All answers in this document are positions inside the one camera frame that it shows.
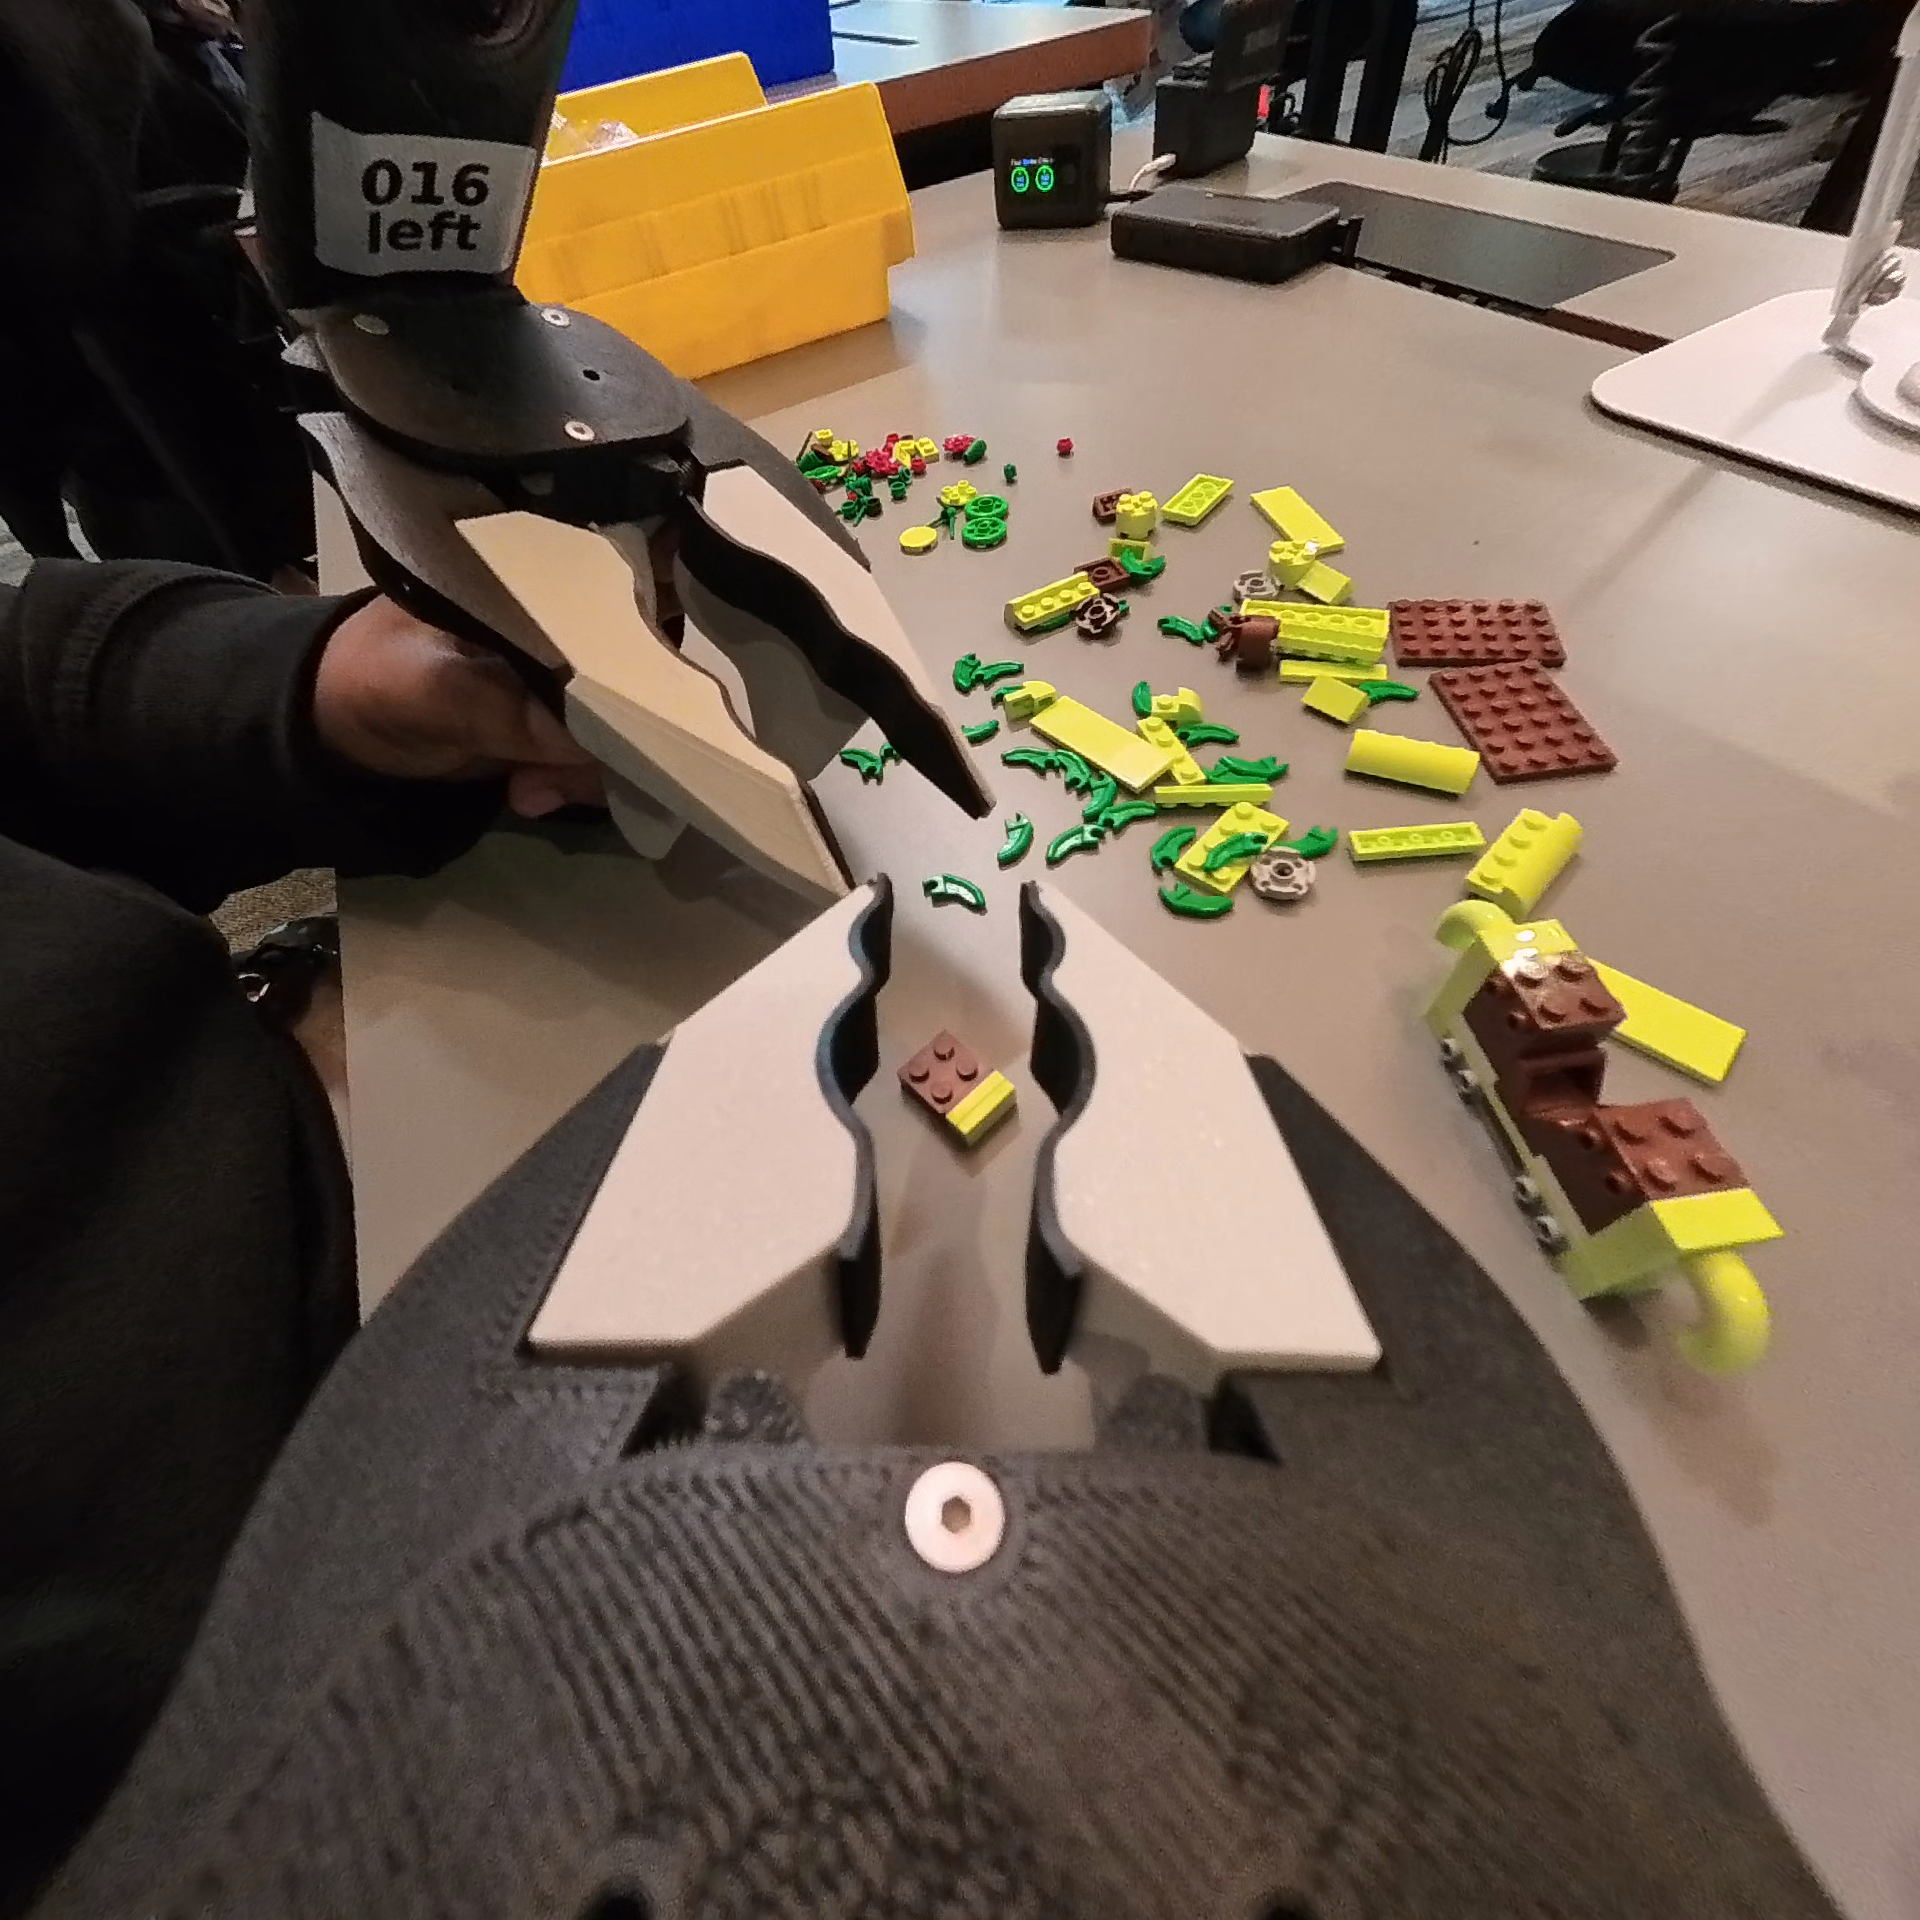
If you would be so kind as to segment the adjacent office table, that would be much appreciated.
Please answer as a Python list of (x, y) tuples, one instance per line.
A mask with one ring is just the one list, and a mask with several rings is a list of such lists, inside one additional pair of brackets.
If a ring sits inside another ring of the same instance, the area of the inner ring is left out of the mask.
[(831, 6), (842, 83), (1009, 83), (1009, 93), (1087, 90), (1133, 75), (1159, 49), (1151, 9), (1068, 6)]

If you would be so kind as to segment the white flat-base stand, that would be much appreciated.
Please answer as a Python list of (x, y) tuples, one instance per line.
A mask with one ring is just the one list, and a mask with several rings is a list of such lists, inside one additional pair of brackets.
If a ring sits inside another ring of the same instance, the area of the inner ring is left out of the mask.
[(1612, 418), (1825, 490), (1919, 510), (1915, 267), (1897, 250), (1919, 159), (1919, 14), (1828, 295), (1781, 295), (1603, 374)]

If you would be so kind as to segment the black cube device green display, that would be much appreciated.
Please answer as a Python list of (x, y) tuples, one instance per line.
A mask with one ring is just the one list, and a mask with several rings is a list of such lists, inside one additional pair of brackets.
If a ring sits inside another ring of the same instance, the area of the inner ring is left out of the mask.
[(1107, 90), (1024, 95), (992, 115), (999, 229), (1097, 224), (1114, 184), (1114, 98)]

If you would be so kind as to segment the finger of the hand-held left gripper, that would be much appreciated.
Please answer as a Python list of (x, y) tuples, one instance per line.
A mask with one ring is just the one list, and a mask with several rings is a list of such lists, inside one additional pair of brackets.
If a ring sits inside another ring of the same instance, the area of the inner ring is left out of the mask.
[(938, 689), (864, 559), (804, 482), (685, 464), (675, 514), (689, 621), (744, 680), (761, 747), (819, 776), (859, 727), (970, 819), (992, 813)]
[(457, 529), (569, 666), (568, 733), (602, 765), (634, 854), (661, 861), (693, 829), (813, 905), (853, 888), (801, 778), (740, 726), (722, 682), (649, 625), (616, 542), (528, 513)]

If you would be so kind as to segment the black box device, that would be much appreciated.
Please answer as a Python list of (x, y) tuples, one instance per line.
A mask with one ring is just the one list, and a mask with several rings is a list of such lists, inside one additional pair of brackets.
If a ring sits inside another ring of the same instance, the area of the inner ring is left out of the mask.
[(1155, 160), (1164, 179), (1196, 179), (1242, 160), (1255, 144), (1265, 83), (1216, 87), (1169, 72), (1156, 87)]

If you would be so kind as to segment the blue storage bin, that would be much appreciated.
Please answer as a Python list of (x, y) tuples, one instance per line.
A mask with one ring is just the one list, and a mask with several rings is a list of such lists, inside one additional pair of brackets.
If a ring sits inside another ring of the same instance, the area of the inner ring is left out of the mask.
[(744, 54), (760, 85), (832, 73), (827, 3), (581, 3), (560, 93)]

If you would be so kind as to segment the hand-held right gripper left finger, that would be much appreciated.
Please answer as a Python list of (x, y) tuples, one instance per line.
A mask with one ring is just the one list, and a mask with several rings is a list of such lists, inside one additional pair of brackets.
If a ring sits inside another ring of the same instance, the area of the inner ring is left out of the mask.
[(672, 1360), (701, 1385), (808, 1381), (880, 1310), (874, 1139), (895, 888), (876, 878), (683, 1021), (528, 1339), (563, 1360)]

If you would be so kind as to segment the yellow storage bin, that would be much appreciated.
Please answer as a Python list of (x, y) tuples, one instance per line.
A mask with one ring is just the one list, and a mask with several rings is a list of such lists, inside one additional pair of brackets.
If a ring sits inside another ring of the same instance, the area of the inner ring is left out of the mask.
[(895, 130), (859, 83), (544, 163), (517, 287), (707, 377), (885, 321), (914, 250)]
[(565, 90), (556, 101), (544, 163), (610, 153), (765, 105), (752, 63), (744, 54)]

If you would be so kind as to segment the lime and brown toy model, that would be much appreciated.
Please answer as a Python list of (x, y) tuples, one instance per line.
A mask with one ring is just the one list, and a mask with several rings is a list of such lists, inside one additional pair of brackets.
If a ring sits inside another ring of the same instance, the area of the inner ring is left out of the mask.
[(1560, 922), (1475, 899), (1447, 909), (1435, 941), (1453, 968), (1426, 1024), (1568, 1289), (1593, 1303), (1683, 1280), (1696, 1309), (1680, 1353), (1714, 1377), (1759, 1366), (1771, 1322), (1745, 1251), (1784, 1227), (1692, 1101), (1603, 1097), (1625, 1008), (1599, 966)]

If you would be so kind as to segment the brown studded base plate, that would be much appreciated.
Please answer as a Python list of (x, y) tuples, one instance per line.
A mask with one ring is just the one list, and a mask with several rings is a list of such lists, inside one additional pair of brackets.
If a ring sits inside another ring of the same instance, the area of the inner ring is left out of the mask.
[(1573, 706), (1560, 682), (1531, 662), (1453, 666), (1426, 690), (1453, 719), (1497, 784), (1604, 776), (1617, 752)]
[(1567, 646), (1547, 605), (1530, 598), (1402, 598), (1387, 605), (1402, 669), (1535, 663), (1557, 671)]

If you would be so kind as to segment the scattered small toy bricks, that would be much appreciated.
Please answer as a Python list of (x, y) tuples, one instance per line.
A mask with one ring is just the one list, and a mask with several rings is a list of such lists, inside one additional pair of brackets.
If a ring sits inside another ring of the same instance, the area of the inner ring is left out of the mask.
[[(904, 503), (914, 480), (928, 477), (928, 464), (981, 467), (987, 457), (987, 442), (970, 432), (946, 440), (892, 432), (876, 449), (861, 449), (820, 426), (803, 442), (799, 472), (824, 496), (840, 490), (840, 520), (861, 525), (880, 517), (880, 490)], [(1169, 559), (1155, 547), (1156, 529), (1203, 526), (1232, 490), (1231, 477), (1197, 472), (1164, 501), (1127, 488), (1096, 495), (1088, 513), (1096, 529), (1112, 531), (1109, 544), (1063, 578), (1016, 592), (1003, 606), (1011, 635), (1037, 641), (1075, 632), (1081, 641), (1105, 643), (1122, 634), (1131, 606), (1122, 590), (1139, 592), (1167, 573)], [(1329, 562), (1345, 551), (1345, 536), (1297, 488), (1260, 490), (1251, 495), (1251, 505), (1276, 536), (1265, 562), (1240, 574), (1232, 598), (1209, 606), (1201, 621), (1159, 616), (1156, 632), (1234, 663), (1251, 685), (1298, 685), (1306, 713), (1353, 729), (1352, 778), (1469, 798), (1482, 770), (1482, 757), (1469, 745), (1457, 751), (1357, 727), (1380, 705), (1417, 703), (1425, 689), (1395, 680), (1395, 669), (1407, 669), (1395, 662), (1387, 609), (1355, 606), (1353, 578)], [(1009, 536), (1005, 496), (951, 480), (939, 491), (936, 520), (904, 526), (899, 547), (922, 559), (938, 553), (943, 539), (954, 539), (986, 553), (1003, 547)], [(1277, 875), (1290, 850), (1277, 840), (1287, 826), (1260, 810), (1290, 768), (1274, 757), (1220, 755), (1212, 766), (1201, 765), (1197, 751), (1209, 744), (1231, 747), (1242, 737), (1208, 721), (1196, 689), (1155, 689), (1152, 680), (1141, 680), (1129, 689), (1129, 715), (1120, 722), (1053, 685), (1026, 678), (1024, 662), (986, 662), (978, 653), (951, 662), (951, 689), (964, 699), (983, 696), (995, 709), (995, 719), (962, 726), (968, 745), (995, 739), (1001, 727), (1031, 729), (1049, 745), (1003, 751), (1001, 765), (1053, 774), (1087, 798), (1081, 826), (1048, 845), (1049, 866), (1105, 846), (1131, 823), (1156, 821), (1156, 810), (1212, 810), (1215, 821), (1178, 823), (1156, 841), (1151, 863), (1155, 875), (1167, 878), (1164, 905), (1197, 920), (1225, 915), (1232, 889), (1249, 873), (1253, 893), (1291, 899), (1291, 883), (1258, 872), (1258, 857), (1272, 857), (1276, 865), (1267, 873)], [(1368, 866), (1484, 850), (1463, 880), (1467, 896), (1522, 920), (1557, 885), (1580, 846), (1583, 823), (1576, 816), (1525, 810), (1493, 845), (1469, 821), (1362, 829), (1352, 838), (1352, 861)], [(1745, 1030), (1615, 968), (1601, 968), (1601, 978), (1625, 1008), (1624, 1045), (1704, 1085), (1725, 1079)]]

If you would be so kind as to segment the brown and lime brick assembly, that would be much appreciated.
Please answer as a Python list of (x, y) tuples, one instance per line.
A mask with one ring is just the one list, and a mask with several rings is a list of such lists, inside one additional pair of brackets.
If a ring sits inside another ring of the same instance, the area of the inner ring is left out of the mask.
[(1017, 1113), (1016, 1085), (951, 1032), (909, 1055), (897, 1082), (962, 1149), (981, 1146)]

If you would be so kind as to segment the black power bank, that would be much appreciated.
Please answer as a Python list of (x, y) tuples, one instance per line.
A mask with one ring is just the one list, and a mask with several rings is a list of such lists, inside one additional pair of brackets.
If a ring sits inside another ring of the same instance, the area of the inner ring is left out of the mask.
[(1119, 258), (1255, 287), (1353, 258), (1357, 219), (1314, 199), (1220, 195), (1171, 184), (1112, 215)]

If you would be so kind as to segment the black office chair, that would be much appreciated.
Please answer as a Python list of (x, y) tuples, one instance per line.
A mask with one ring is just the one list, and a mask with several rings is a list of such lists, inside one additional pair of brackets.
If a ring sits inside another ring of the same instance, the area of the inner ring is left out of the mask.
[(1876, 6), (1576, 3), (1535, 41), (1525, 83), (1591, 98), (1531, 168), (1535, 181), (1671, 202), (1704, 137), (1784, 130), (1781, 98), (1845, 93)]

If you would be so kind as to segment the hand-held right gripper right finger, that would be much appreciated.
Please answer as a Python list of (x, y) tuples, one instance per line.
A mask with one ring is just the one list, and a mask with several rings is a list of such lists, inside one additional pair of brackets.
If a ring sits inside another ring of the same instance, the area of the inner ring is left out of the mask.
[(1057, 885), (1020, 894), (1044, 1374), (1369, 1374), (1380, 1343), (1236, 1039)]

